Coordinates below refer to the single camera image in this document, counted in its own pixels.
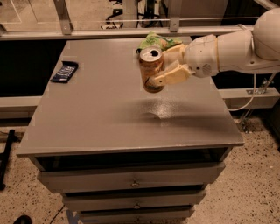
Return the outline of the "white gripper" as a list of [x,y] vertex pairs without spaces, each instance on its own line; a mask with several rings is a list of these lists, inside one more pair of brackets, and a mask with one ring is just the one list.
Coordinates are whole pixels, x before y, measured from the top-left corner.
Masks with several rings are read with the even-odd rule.
[[169,66],[150,77],[150,82],[157,87],[186,81],[192,71],[200,78],[215,76],[219,72],[217,38],[214,35],[196,38],[189,45],[175,45],[163,55],[165,64]]

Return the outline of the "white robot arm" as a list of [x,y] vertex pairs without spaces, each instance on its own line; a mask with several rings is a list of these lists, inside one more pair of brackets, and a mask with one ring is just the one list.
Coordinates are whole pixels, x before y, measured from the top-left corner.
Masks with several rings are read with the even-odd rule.
[[164,70],[151,76],[157,87],[206,78],[220,72],[273,74],[280,72],[280,8],[268,10],[252,30],[196,38],[164,52]]

